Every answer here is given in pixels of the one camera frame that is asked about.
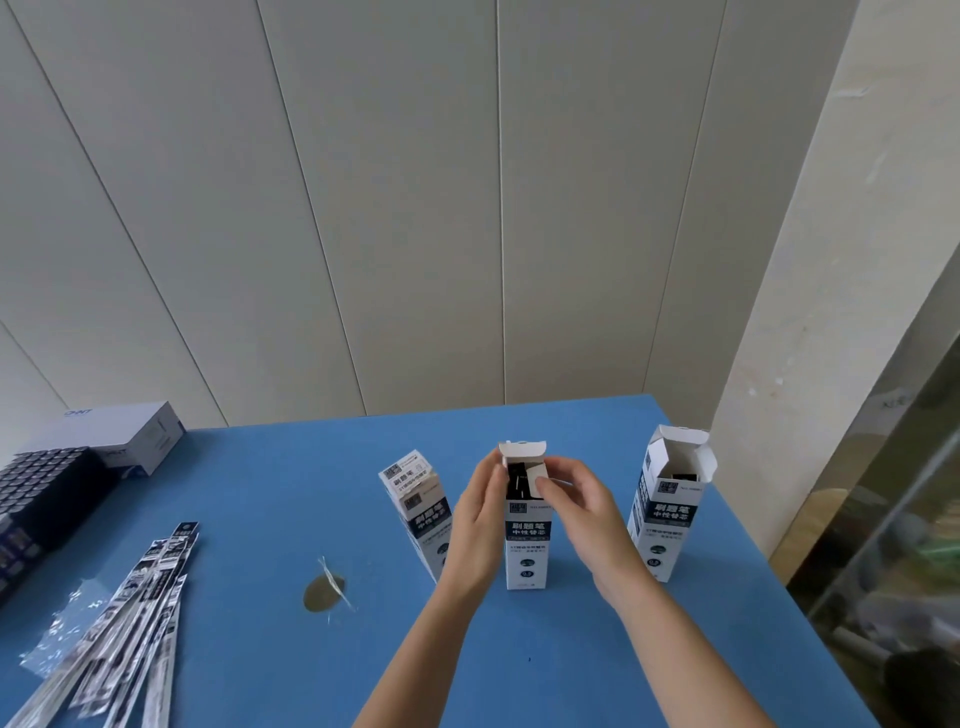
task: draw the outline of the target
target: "right hand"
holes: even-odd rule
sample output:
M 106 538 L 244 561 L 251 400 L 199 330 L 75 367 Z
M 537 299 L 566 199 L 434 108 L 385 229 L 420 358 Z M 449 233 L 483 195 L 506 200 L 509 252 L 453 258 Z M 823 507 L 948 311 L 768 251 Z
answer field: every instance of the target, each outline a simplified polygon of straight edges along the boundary
M 625 582 L 653 578 L 620 510 L 607 486 L 579 460 L 547 457 L 543 462 L 552 479 L 537 478 L 537 488 L 564 522 L 566 535 L 593 574 L 597 590 L 616 609 Z

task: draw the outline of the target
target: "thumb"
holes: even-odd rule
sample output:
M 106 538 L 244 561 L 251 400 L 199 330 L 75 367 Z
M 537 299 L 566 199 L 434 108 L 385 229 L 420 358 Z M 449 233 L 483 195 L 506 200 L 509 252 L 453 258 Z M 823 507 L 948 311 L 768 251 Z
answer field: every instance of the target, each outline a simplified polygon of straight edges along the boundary
M 566 491 L 548 477 L 537 478 L 537 490 L 560 516 L 561 521 L 577 518 L 580 506 L 570 500 Z

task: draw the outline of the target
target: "packaged pen refill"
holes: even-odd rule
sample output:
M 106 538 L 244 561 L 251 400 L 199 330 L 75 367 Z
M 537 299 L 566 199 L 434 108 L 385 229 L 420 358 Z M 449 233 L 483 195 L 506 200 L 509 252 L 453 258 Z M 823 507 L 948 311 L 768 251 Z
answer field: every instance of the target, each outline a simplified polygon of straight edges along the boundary
M 453 529 L 440 477 L 426 458 L 414 450 L 382 471 L 380 480 L 403 519 L 420 560 L 437 581 L 444 570 Z
M 553 521 L 553 509 L 537 490 L 537 478 L 547 477 L 546 443 L 506 442 L 499 447 L 510 477 L 504 511 L 507 589 L 543 589 Z
M 717 460 L 701 429 L 661 425 L 650 438 L 627 531 L 647 569 L 670 578 Z

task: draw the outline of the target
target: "transparent plastic wrapping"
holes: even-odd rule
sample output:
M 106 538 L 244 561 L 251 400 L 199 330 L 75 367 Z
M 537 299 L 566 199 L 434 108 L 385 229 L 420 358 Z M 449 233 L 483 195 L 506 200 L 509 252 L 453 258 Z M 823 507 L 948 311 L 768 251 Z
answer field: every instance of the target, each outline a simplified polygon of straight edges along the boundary
M 47 678 L 80 641 L 86 630 L 103 614 L 111 592 L 96 579 L 84 579 L 54 614 L 50 627 L 30 652 L 20 655 L 20 665 Z

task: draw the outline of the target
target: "left hand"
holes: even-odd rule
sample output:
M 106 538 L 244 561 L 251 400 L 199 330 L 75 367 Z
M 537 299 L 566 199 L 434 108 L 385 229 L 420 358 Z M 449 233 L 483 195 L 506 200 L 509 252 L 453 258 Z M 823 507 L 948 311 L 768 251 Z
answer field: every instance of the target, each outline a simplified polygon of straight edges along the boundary
M 473 609 L 483 601 L 503 560 L 503 509 L 507 470 L 499 449 L 481 460 L 453 509 L 453 532 L 438 595 L 465 599 Z

